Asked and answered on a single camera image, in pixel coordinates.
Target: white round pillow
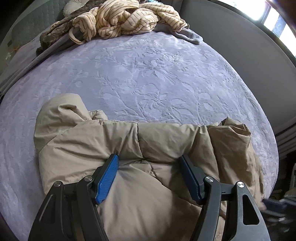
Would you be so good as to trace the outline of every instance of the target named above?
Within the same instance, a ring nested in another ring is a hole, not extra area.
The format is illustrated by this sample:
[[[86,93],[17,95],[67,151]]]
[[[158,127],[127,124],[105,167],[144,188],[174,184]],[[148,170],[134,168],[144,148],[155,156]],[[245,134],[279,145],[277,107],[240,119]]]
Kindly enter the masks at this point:
[[[89,0],[70,0],[63,9],[63,14],[68,17],[72,12],[83,7]]]

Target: silver bolt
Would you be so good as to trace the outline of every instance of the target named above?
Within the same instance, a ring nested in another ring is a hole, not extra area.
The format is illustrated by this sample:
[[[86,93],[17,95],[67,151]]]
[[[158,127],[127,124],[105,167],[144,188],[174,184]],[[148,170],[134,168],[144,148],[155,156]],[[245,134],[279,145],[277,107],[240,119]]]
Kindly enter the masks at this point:
[[[205,177],[205,180],[208,182],[208,183],[212,183],[214,181],[214,178],[212,178],[211,176],[207,176]]]
[[[61,185],[61,181],[56,181],[56,182],[54,182],[54,186],[55,187],[59,187]]]
[[[92,180],[92,176],[88,175],[88,176],[84,177],[84,180],[86,182],[90,182]]]
[[[243,187],[244,187],[244,183],[243,183],[243,182],[237,182],[237,185],[238,185],[240,188],[243,188]]]

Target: gray sheet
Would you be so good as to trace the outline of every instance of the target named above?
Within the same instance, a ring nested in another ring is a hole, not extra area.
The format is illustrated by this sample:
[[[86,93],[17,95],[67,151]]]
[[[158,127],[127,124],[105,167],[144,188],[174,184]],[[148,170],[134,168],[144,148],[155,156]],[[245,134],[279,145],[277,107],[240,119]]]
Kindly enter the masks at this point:
[[[163,32],[94,39],[44,60],[0,105],[0,211],[26,240],[43,200],[33,144],[36,116],[58,93],[77,93],[110,119],[210,124],[229,116],[251,130],[269,196],[278,172],[271,126],[251,91],[206,43]]]

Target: gray wall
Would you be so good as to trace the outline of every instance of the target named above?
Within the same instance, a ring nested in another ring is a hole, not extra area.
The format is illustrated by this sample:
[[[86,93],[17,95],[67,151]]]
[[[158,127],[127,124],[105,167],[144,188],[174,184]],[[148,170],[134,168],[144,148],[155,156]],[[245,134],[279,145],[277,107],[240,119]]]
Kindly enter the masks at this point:
[[[238,72],[274,132],[296,116],[296,68],[249,20],[206,0],[183,0],[180,15]]]

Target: cream striped blanket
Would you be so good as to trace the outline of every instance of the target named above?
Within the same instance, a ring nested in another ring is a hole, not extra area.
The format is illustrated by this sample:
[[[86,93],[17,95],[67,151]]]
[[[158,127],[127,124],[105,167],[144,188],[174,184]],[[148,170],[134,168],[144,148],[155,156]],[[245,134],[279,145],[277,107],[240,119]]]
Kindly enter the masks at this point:
[[[172,6],[158,2],[139,4],[137,0],[107,0],[73,19],[69,36],[76,44],[88,42],[98,34],[103,39],[116,38],[123,34],[151,32],[157,23],[165,23],[173,31],[181,31],[187,23]],[[80,28],[83,41],[75,38],[74,28]]]

